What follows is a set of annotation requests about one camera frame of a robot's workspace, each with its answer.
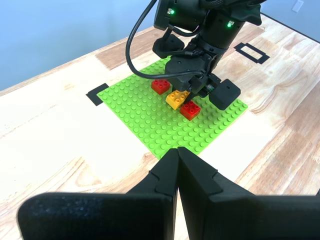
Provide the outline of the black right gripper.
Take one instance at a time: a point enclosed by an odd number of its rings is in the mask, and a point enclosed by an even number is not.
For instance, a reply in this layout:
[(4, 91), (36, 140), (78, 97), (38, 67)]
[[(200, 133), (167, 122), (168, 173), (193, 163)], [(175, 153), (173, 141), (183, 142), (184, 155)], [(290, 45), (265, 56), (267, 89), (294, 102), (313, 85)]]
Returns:
[[(185, 44), (174, 34), (157, 39), (152, 51), (158, 57), (168, 57), (184, 49)], [(229, 79), (222, 81), (212, 73), (216, 66), (216, 60), (209, 54), (201, 56), (185, 57), (172, 56), (165, 65), (165, 74), (181, 72), (200, 72), (200, 75), (187, 75), (169, 78), (173, 91), (187, 91), (189, 96), (185, 103), (195, 97), (208, 97), (209, 101), (219, 110), (226, 110), (241, 94), (241, 90)]]

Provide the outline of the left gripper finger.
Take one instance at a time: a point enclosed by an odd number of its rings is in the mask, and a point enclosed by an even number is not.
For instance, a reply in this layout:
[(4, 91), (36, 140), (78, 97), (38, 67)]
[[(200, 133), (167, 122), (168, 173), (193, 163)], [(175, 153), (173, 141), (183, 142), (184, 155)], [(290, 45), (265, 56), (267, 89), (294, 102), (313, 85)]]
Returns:
[(317, 240), (320, 198), (255, 195), (179, 147), (179, 193), (192, 240)]
[(170, 149), (127, 193), (49, 192), (17, 212), (25, 240), (171, 240), (179, 153)]

